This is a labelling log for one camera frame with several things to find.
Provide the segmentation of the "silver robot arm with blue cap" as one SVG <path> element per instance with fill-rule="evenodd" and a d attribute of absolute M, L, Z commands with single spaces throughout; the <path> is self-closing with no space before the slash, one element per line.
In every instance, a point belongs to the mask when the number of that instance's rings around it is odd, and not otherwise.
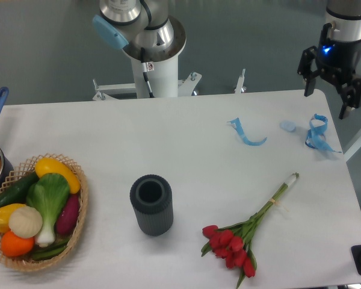
<path fill-rule="evenodd" d="M 185 29 L 168 1 L 100 1 L 99 10 L 92 20 L 98 36 L 136 60 L 165 61 L 185 47 Z"/>

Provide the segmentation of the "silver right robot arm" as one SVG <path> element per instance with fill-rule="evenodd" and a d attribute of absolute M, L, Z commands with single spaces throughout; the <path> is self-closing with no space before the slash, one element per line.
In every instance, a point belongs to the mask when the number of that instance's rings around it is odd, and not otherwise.
<path fill-rule="evenodd" d="M 361 106 L 361 1 L 328 1 L 319 38 L 316 66 L 342 99 L 339 118 Z"/>

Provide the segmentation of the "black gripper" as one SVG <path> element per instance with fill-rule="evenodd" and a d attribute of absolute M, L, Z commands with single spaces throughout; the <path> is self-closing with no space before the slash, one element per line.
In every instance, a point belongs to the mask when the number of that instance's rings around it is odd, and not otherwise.
<path fill-rule="evenodd" d="M 328 83 L 347 84 L 341 90 L 343 104 L 339 113 L 339 119 L 344 119 L 353 109 L 361 106 L 361 75 L 356 74 L 361 57 L 361 39 L 353 42 L 333 40 L 329 37 L 331 28 L 331 23 L 324 24 L 318 48 L 311 46 L 302 52 L 297 73 L 305 81 L 305 97 L 314 92 L 318 70 L 320 77 Z M 314 60 L 318 70 L 312 71 Z"/>

